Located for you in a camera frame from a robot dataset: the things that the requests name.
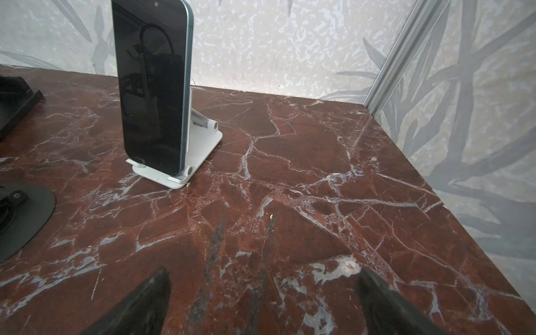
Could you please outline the green-edged phone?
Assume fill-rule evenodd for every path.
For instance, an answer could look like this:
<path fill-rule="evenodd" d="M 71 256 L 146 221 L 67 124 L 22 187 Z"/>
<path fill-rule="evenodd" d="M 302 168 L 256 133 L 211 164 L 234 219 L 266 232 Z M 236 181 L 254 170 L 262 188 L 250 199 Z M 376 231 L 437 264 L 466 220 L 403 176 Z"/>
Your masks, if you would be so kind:
<path fill-rule="evenodd" d="M 194 15 L 187 1 L 113 1 L 124 148 L 176 177 L 185 166 Z"/>

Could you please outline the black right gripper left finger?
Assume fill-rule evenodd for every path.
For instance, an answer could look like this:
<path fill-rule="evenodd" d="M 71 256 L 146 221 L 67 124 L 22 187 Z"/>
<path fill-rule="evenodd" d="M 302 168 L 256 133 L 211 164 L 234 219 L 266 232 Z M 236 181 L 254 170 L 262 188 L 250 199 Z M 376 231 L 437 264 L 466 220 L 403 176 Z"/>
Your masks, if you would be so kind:
<path fill-rule="evenodd" d="M 82 334 L 160 334 L 168 313 L 171 282 L 167 269 L 156 270 Z"/>

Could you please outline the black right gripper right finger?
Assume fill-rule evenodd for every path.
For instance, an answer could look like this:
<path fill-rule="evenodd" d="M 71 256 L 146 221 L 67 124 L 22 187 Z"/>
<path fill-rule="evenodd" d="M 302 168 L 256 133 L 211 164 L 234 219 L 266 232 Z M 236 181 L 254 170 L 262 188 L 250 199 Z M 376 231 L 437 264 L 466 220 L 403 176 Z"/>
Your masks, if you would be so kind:
<path fill-rule="evenodd" d="M 447 333 L 368 267 L 360 272 L 359 298 L 370 334 Z"/>

